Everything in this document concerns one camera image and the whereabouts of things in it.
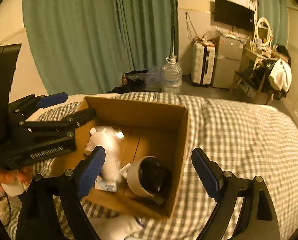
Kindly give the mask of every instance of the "mini fridge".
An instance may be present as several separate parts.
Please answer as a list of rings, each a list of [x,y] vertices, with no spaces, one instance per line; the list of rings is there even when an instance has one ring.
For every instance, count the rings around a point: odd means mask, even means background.
[[[234,38],[220,36],[216,42],[216,58],[211,85],[230,88],[235,71],[239,70],[244,44]]]

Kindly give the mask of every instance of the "gray floor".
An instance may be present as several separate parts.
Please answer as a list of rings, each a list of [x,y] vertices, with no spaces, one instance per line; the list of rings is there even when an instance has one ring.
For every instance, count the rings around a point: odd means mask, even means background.
[[[182,95],[200,96],[204,98],[219,98],[246,103],[252,103],[253,100],[250,96],[248,96],[253,95],[252,91],[250,91],[248,95],[246,95],[246,93],[239,87],[237,87],[231,94],[228,89],[212,87],[194,87],[190,76],[183,76],[182,80],[182,89],[180,92],[180,94]],[[269,105],[274,106],[279,111],[291,117],[291,114],[280,100],[274,99],[269,103]]]

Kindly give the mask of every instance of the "bed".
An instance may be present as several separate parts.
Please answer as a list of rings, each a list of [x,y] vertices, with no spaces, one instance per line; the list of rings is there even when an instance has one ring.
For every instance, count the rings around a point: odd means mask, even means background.
[[[201,147],[222,170],[237,177],[252,179],[260,175],[270,192],[280,229],[280,239],[288,240],[298,227],[298,129],[285,114],[259,105],[204,99],[188,95],[132,92],[105,95],[125,100],[140,100],[184,105],[189,112],[189,136],[184,159],[177,211],[166,222],[142,219],[145,228],[135,237],[142,239],[196,239],[206,224],[215,201],[210,199],[191,163],[191,151]],[[29,120],[55,121],[76,111],[84,95],[69,97],[62,106],[37,112]],[[53,159],[34,165],[34,173],[50,176]],[[65,236],[73,239],[59,197],[55,207]],[[114,217],[114,211],[82,200],[88,217]],[[231,237],[238,219],[239,198],[223,239]],[[19,209],[12,206],[8,233],[15,239]]]

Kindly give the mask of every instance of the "plastic bag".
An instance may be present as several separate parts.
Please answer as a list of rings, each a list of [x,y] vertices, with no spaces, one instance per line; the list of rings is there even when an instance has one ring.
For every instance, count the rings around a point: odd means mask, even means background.
[[[162,66],[153,66],[146,73],[146,88],[161,88]]]
[[[212,40],[217,38],[218,36],[222,35],[222,32],[219,30],[218,27],[212,26],[204,35],[203,40],[206,41]]]

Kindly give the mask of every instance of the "wall-mounted tv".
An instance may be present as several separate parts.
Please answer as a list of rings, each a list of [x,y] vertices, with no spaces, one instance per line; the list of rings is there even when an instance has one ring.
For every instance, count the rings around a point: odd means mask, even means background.
[[[215,21],[252,32],[254,11],[228,0],[215,0]]]

